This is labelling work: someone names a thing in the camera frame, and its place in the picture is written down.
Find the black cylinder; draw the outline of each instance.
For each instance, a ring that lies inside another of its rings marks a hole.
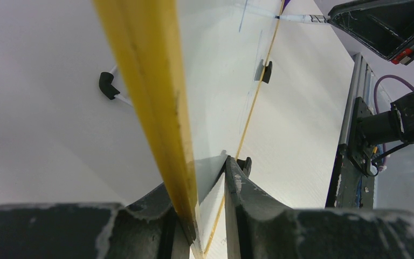
[[[361,118],[358,126],[371,146],[400,139],[400,125],[395,125],[391,111]]]

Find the white wall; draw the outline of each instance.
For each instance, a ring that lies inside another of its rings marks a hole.
[[[351,2],[351,0],[315,0],[315,3],[320,8],[321,12],[324,15],[328,15],[329,11],[335,5]],[[372,51],[367,49],[364,45],[356,41],[354,38],[346,34],[345,32],[333,28],[337,36],[339,37],[342,44],[345,46],[347,51],[350,54],[361,53],[367,63],[370,65],[374,73],[378,76],[384,76],[386,74],[395,74],[407,80],[410,84],[414,86],[414,62],[410,63],[408,66],[404,65],[394,65],[391,62],[388,62],[379,56],[375,55]],[[390,94],[392,99],[397,99],[406,93],[409,92],[407,87],[403,86],[398,81],[393,79],[387,79],[383,81],[383,86]]]
[[[0,1],[0,203],[132,202],[162,182],[90,1]]]

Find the black cable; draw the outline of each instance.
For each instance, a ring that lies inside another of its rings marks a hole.
[[[391,154],[391,153],[394,153],[394,152],[398,151],[399,149],[402,149],[402,148],[404,148],[404,147],[406,147],[406,146],[408,146],[408,145],[409,145],[409,143],[402,143],[402,144],[400,144],[399,146],[396,146],[396,147],[394,147],[394,148],[392,148],[392,149],[390,149],[390,150],[386,151],[385,153],[383,153],[383,154],[381,154],[381,155],[377,156],[376,158],[374,158],[374,159],[372,160],[372,163],[373,163],[373,164],[375,164],[376,162],[380,161],[382,158],[386,157],[387,155],[389,155],[389,154]]]

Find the yellow strip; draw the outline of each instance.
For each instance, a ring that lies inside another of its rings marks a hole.
[[[285,1],[282,1],[279,13],[281,13],[283,11],[284,4],[285,4]],[[280,24],[280,19],[277,19],[277,25],[275,26],[274,36],[272,37],[271,46],[269,47],[269,52],[267,53],[265,64],[267,64],[268,61],[269,61],[269,56],[271,54],[272,46],[274,45],[275,36],[277,35],[277,29],[278,29],[279,24]],[[247,128],[249,127],[251,113],[253,112],[254,104],[256,103],[256,98],[258,96],[259,89],[261,88],[261,83],[263,82],[263,75],[264,75],[264,69],[261,73],[261,78],[260,78],[260,81],[259,81],[259,84],[258,84],[258,88],[256,89],[256,93],[255,93],[254,98],[253,98],[253,103],[251,105],[249,117],[247,118],[247,123],[245,124],[244,133],[242,134],[242,138],[240,140],[239,149],[237,150],[236,159],[239,159],[240,150],[242,149],[242,144],[244,143],[244,139],[245,139],[245,133],[247,132]],[[212,244],[213,236],[215,235],[215,231],[217,230],[218,220],[220,218],[223,207],[224,207],[224,195],[223,195],[221,205],[218,208],[218,213],[217,213],[217,217],[215,218],[215,223],[213,224],[212,232],[210,232],[209,240],[207,241],[207,245],[205,246],[204,257],[209,252],[210,245]]]
[[[170,199],[188,239],[201,251],[176,1],[94,4]]]

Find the red part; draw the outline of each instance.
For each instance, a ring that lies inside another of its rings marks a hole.
[[[411,49],[405,49],[401,54],[397,55],[391,62],[395,65],[399,64],[399,62],[407,57],[408,55],[412,54],[413,50]]]

